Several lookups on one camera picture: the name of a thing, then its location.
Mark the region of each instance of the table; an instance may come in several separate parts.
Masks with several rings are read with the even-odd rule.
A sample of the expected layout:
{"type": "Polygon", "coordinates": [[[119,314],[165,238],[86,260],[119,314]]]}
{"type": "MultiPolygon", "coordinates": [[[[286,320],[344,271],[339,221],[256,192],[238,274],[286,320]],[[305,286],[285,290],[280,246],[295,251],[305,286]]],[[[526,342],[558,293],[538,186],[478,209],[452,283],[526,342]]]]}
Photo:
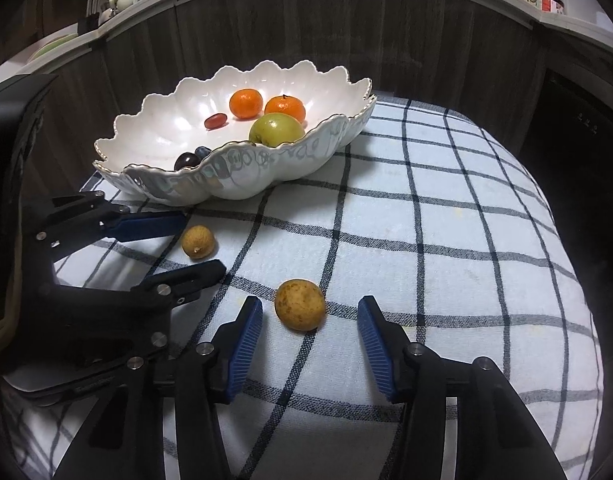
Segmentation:
{"type": "MultiPolygon", "coordinates": [[[[98,174],[84,189],[132,211],[164,209],[98,174]]],[[[468,118],[381,97],[365,131],[315,173],[187,213],[189,225],[214,232],[229,272],[174,310],[171,352],[209,340],[247,295],[264,305],[244,391],[219,409],[238,478],[388,478],[401,407],[378,392],[363,353],[356,314],[366,294],[440,356],[492,358],[567,476],[587,478],[602,407],[593,319],[538,185],[468,118]],[[275,316],[275,291],[291,278],[326,295],[317,332],[289,331],[275,316]]],[[[56,273],[69,285],[126,290],[188,264],[178,237],[104,238],[57,262],[56,273]]],[[[37,409],[0,390],[0,422],[31,478],[51,476],[93,402],[37,409]]],[[[452,478],[457,410],[447,402],[443,477],[452,478]]],[[[179,478],[172,405],[164,442],[167,476],[179,478]]]]}

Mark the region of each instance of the wooden cabinet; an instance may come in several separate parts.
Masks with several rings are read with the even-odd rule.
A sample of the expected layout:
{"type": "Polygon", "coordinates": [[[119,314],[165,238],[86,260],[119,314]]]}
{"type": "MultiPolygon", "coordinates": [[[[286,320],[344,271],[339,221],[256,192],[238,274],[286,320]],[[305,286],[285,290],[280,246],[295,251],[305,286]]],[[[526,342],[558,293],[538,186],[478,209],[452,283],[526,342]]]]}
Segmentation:
{"type": "Polygon", "coordinates": [[[24,0],[0,33],[0,65],[86,14],[87,0],[24,0]]]}
{"type": "Polygon", "coordinates": [[[547,66],[559,60],[561,70],[593,72],[613,96],[612,54],[470,0],[189,0],[93,49],[59,69],[42,155],[33,155],[34,192],[77,189],[92,171],[93,141],[112,135],[115,115],[224,65],[344,65],[351,80],[372,78],[376,91],[463,113],[513,153],[547,66]]]}

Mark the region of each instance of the plate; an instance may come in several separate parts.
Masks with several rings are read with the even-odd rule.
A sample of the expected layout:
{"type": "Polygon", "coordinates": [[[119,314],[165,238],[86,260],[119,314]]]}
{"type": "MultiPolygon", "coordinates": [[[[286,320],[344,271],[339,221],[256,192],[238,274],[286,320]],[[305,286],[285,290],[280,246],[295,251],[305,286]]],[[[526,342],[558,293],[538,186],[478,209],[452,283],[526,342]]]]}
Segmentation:
{"type": "Polygon", "coordinates": [[[42,54],[46,54],[49,50],[53,50],[56,46],[60,46],[67,41],[71,41],[73,38],[77,38],[77,33],[67,34],[65,36],[60,36],[59,38],[55,38],[50,43],[47,43],[45,46],[37,49],[31,57],[29,57],[29,61],[33,61],[34,59],[39,58],[42,54]]]}
{"type": "Polygon", "coordinates": [[[328,72],[308,60],[291,68],[266,60],[247,72],[224,66],[211,79],[187,77],[171,94],[147,95],[136,115],[116,117],[114,137],[95,141],[102,160],[93,165],[119,189],[171,206],[212,196],[242,200],[320,168],[362,131],[375,103],[371,79],[351,83],[343,66],[328,72]],[[250,142],[255,118],[238,120],[228,107],[242,88],[257,89],[265,104],[282,94],[299,98],[306,108],[304,137],[276,148],[250,142]],[[219,112],[227,114],[227,124],[204,128],[219,112]],[[195,168],[173,171],[178,156],[198,146],[212,152],[195,168]]]}

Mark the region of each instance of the blue gripper pad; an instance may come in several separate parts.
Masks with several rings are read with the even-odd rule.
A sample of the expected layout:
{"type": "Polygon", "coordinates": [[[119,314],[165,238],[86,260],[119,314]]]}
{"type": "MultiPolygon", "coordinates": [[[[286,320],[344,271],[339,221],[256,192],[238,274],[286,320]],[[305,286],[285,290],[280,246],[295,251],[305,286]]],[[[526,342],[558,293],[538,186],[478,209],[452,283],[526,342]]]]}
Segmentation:
{"type": "Polygon", "coordinates": [[[358,328],[378,389],[392,401],[395,395],[393,362],[364,298],[358,303],[358,328]]]}
{"type": "Polygon", "coordinates": [[[187,224],[182,211],[161,213],[133,213],[126,215],[115,227],[105,229],[104,236],[119,242],[159,238],[181,233],[187,224]]]}
{"type": "Polygon", "coordinates": [[[260,332],[262,331],[262,301],[255,298],[255,306],[244,324],[240,339],[235,345],[235,350],[228,365],[228,384],[226,396],[231,402],[240,393],[244,386],[244,380],[249,372],[253,352],[257,345],[260,332]]]}

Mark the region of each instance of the green apple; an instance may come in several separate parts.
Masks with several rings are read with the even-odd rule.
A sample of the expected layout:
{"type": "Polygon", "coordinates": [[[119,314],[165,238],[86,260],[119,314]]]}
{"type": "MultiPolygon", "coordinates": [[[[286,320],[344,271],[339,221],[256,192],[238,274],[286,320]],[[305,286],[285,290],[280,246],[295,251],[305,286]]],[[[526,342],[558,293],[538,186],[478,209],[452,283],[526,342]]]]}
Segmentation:
{"type": "Polygon", "coordinates": [[[251,126],[249,140],[275,148],[282,142],[294,142],[304,136],[304,128],[290,115],[264,114],[251,126]]]}

